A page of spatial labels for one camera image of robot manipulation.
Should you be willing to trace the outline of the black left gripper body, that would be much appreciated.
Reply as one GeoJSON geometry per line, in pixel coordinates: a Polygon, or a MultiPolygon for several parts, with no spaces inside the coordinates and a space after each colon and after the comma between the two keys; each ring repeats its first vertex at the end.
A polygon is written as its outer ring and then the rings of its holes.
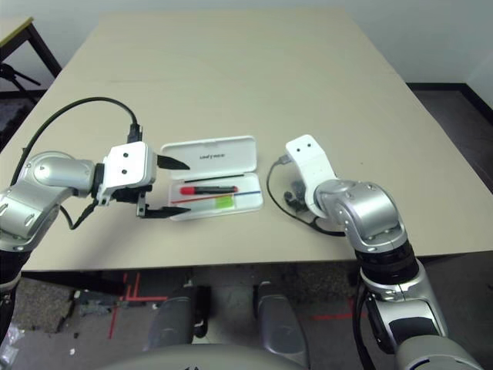
{"type": "Polygon", "coordinates": [[[152,190],[151,185],[142,187],[125,187],[115,191],[115,201],[136,204],[138,209],[146,209],[146,194],[152,190]]]}

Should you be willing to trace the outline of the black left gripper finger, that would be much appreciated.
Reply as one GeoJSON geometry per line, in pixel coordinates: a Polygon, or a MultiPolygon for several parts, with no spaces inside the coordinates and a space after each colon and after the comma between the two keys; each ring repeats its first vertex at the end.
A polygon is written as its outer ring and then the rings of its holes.
{"type": "Polygon", "coordinates": [[[184,207],[160,207],[159,209],[139,207],[137,217],[142,219],[166,219],[187,212],[190,212],[190,209],[184,207]]]}
{"type": "Polygon", "coordinates": [[[157,166],[165,170],[189,170],[189,166],[184,162],[162,155],[157,156],[157,166]]]}

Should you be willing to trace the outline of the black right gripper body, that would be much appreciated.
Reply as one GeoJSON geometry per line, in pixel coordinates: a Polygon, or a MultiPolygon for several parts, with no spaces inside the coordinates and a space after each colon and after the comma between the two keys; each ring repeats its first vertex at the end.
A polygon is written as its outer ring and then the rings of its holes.
{"type": "Polygon", "coordinates": [[[308,207],[305,202],[306,187],[301,180],[295,180],[291,183],[291,190],[285,191],[283,198],[287,206],[298,212],[307,212],[308,207]]]}

